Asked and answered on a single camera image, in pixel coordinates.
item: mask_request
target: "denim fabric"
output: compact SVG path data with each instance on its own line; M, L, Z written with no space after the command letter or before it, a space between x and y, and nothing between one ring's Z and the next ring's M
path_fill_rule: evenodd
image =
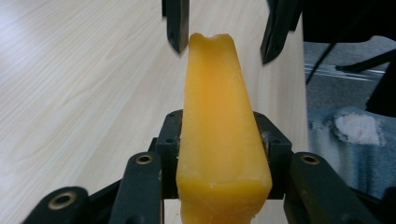
M340 129L340 121L351 117L361 122ZM309 151L323 157L350 187L381 199L386 188L396 186L395 118L351 106L308 109L308 133Z

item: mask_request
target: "yellow object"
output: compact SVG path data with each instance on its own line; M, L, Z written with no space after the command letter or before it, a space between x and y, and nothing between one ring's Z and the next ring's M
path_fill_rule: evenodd
M190 38L177 165L184 224L244 224L272 187L229 35Z

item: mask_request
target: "black cable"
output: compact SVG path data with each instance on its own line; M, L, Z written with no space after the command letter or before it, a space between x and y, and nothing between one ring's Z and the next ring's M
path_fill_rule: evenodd
M374 7L374 5L377 3L377 0L371 0L368 1L367 4L362 9L362 13L357 16L356 20L353 20L349 26L346 26L341 32L340 35L335 38L335 40L330 43L330 45L326 48L326 50L321 54L320 58L317 60L315 63L315 66L311 70L311 73L309 74L308 78L305 81L305 85L308 85L308 83L311 81L312 77L314 76L315 72L318 70L320 67L321 63L326 59L326 57L329 55L329 53L332 51L336 43L341 42L348 34L350 31L355 28L359 22L361 22L371 11L371 9Z

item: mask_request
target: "frayed white patch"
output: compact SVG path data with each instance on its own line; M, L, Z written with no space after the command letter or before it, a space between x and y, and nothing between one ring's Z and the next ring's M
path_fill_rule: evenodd
M346 114L335 119L340 140L361 144L380 145L378 125L375 118L366 115Z

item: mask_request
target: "light wood surface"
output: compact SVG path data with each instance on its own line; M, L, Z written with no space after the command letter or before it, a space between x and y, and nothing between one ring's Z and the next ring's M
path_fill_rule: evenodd
M249 97L289 140L307 146L301 27L261 65L265 0L191 0L190 34L230 34ZM25 219L66 186L94 193L147 151L183 107L188 52L169 46L160 0L0 1L0 223ZM178 201L165 223L180 223ZM267 202L253 223L285 223Z

